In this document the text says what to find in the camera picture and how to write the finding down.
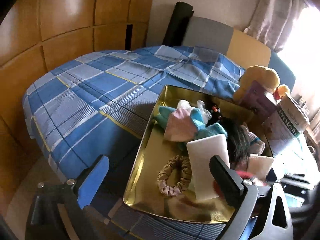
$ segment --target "wooden cabinet panel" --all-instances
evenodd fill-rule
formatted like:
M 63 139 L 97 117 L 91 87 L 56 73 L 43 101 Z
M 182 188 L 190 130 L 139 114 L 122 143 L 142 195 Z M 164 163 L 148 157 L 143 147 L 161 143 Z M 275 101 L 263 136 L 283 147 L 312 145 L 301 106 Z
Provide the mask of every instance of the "wooden cabinet panel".
M 26 152 L 39 152 L 24 121 L 22 97 L 29 86 L 46 73 L 41 48 L 26 50 L 0 69 L 0 114 Z
M 39 0 L 17 0 L 0 25 L 0 65 L 40 41 Z
M 92 27 L 44 41 L 43 51 L 49 71 L 79 56 L 93 52 Z
M 126 22 L 130 0 L 97 0 L 95 25 Z
M 94 50 L 124 49 L 126 23 L 107 24 L 94 28 Z
M 131 0 L 129 8 L 129 22 L 148 23 L 152 0 Z
M 12 197 L 39 155 L 27 155 L 0 117 L 0 212 L 5 215 Z
M 131 50 L 145 47 L 148 24 L 134 23 L 132 27 Z
M 41 0 L 42 40 L 93 24 L 94 0 Z

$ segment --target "satin scrunchie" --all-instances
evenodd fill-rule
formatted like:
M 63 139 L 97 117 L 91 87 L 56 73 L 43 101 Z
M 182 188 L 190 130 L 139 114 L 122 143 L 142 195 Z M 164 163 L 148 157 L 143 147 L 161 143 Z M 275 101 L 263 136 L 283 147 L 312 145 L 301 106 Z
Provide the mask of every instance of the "satin scrunchie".
M 174 187 L 167 186 L 167 180 L 174 169 L 181 169 L 180 181 Z M 158 187 L 160 192 L 166 196 L 177 196 L 188 189 L 191 178 L 192 172 L 189 157 L 176 155 L 159 172 Z

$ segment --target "metal screw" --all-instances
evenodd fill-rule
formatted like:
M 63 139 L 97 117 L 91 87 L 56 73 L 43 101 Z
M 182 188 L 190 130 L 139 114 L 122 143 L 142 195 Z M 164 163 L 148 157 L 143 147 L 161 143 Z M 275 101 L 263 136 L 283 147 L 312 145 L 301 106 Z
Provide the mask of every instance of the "metal screw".
M 245 185 L 247 185 L 247 186 L 251 186 L 251 185 L 253 184 L 253 182 L 252 182 L 251 180 L 249 180 L 249 179 L 244 179 L 244 180 L 243 180 L 243 183 L 244 183 Z
M 38 183 L 38 188 L 43 188 L 44 187 L 44 182 L 39 182 Z
M 73 185 L 75 183 L 75 180 L 74 179 L 68 179 L 67 180 L 67 184 L 68 185 Z

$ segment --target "teddy bear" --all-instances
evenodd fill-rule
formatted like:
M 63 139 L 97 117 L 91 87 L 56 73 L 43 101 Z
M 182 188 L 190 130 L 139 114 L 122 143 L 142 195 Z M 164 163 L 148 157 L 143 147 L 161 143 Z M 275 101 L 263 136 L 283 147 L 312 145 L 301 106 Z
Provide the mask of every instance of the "teddy bear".
M 279 85 L 280 78 L 274 69 L 263 66 L 251 66 L 247 68 L 239 79 L 240 87 L 233 94 L 233 100 L 235 102 L 241 100 L 246 91 L 250 88 L 253 80 L 256 80 L 266 91 L 273 94 L 275 99 L 281 99 L 286 92 L 290 94 L 287 85 Z

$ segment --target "gold box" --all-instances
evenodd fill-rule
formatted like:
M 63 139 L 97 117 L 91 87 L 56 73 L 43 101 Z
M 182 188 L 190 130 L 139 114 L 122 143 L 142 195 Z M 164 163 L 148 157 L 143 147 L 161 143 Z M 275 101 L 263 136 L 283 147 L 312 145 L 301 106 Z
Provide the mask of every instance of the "gold box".
M 197 100 L 202 100 L 205 104 L 210 101 L 215 102 L 223 116 L 238 120 L 240 123 L 246 122 L 249 130 L 266 144 L 262 155 L 272 156 L 261 122 L 252 111 L 205 93 L 167 85 L 160 93 L 151 113 L 123 201 L 136 210 L 167 219 L 192 223 L 228 222 L 234 209 L 228 206 L 222 197 L 197 201 L 195 193 L 191 190 L 186 190 L 176 197 L 168 197 L 161 194 L 158 189 L 158 172 L 169 159 L 181 154 L 181 151 L 176 142 L 163 140 L 164 130 L 155 124 L 153 117 L 158 114 L 159 106 L 176 108 L 181 99 L 189 101 L 191 106 L 196 106 Z M 174 170 L 168 180 L 168 185 L 174 186 L 179 178 L 179 171 Z

